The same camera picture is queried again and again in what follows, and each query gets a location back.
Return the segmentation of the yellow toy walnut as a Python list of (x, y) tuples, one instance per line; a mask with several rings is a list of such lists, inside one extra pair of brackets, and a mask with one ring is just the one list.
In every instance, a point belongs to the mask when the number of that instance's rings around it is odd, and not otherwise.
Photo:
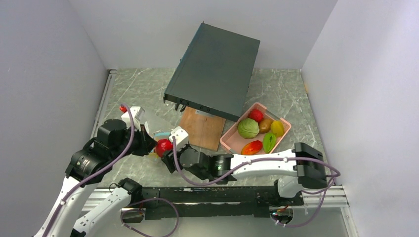
[(156, 153), (150, 153), (148, 155), (148, 158), (150, 158), (150, 159), (160, 159), (160, 157)]

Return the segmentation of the red toy apple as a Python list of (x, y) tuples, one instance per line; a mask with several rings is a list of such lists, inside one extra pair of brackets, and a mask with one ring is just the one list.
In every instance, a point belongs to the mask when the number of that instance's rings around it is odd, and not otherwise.
[(157, 142), (155, 147), (155, 153), (158, 157), (162, 158), (164, 153), (171, 151), (173, 149), (173, 144), (169, 139), (161, 139)]

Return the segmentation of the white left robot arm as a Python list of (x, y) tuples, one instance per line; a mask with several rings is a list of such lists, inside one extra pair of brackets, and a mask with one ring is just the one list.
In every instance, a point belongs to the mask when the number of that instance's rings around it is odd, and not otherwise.
[(126, 179), (87, 215), (82, 209), (105, 174), (121, 158), (145, 156), (157, 142), (149, 135), (147, 122), (134, 118), (109, 119), (84, 147), (75, 152), (65, 170), (65, 178), (52, 210), (35, 234), (37, 237), (87, 237), (104, 223), (105, 215), (124, 206), (136, 207), (142, 201), (140, 185)]

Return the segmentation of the pink perforated plastic basket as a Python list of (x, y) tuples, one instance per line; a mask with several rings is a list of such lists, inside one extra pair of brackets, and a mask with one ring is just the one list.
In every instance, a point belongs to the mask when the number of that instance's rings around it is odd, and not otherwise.
[(220, 138), (220, 146), (228, 153), (230, 154), (240, 154), (242, 148), (252, 142), (252, 141), (263, 141), (264, 138), (264, 134), (258, 134), (255, 138), (251, 138), (251, 139), (245, 139), (243, 137), (241, 137), (238, 133), (238, 124), (239, 122), (241, 122), (241, 120), (245, 119), (248, 117), (248, 114), (250, 113), (250, 111), (252, 109), (258, 109), (260, 110), (265, 118), (269, 118), (275, 121), (280, 121), (284, 127), (284, 135), (282, 137), (276, 138), (276, 143), (274, 145), (274, 147), (270, 150), (269, 154), (274, 153), (275, 149), (279, 146), (279, 144), (281, 143), (282, 139), (288, 134), (288, 132), (290, 131), (292, 125), (286, 121), (284, 118), (280, 118), (276, 115), (274, 115), (273, 113), (271, 113), (266, 106), (264, 106), (263, 104), (259, 103), (259, 102), (255, 102), (253, 105), (250, 106), (249, 109), (247, 109), (244, 114), (239, 118), (239, 120), (234, 123), (227, 131), (224, 135), (221, 136)]

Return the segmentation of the clear zip top bag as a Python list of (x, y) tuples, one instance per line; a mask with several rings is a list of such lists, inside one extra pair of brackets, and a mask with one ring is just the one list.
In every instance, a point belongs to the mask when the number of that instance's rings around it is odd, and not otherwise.
[(168, 139), (170, 132), (175, 128), (166, 120), (146, 110), (141, 123), (135, 124), (136, 129), (139, 130), (141, 125), (145, 126), (148, 134), (157, 142), (161, 139)]

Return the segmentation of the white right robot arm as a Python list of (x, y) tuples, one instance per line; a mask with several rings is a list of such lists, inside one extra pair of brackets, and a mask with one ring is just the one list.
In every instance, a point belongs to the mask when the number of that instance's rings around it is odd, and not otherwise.
[(162, 162), (170, 173), (188, 171), (202, 183), (187, 180), (195, 186), (225, 185), (250, 177), (280, 175), (272, 198), (284, 205), (303, 189), (325, 189), (329, 183), (323, 154), (306, 143), (298, 142), (292, 149), (262, 155), (206, 155), (185, 146), (179, 152), (164, 152)]

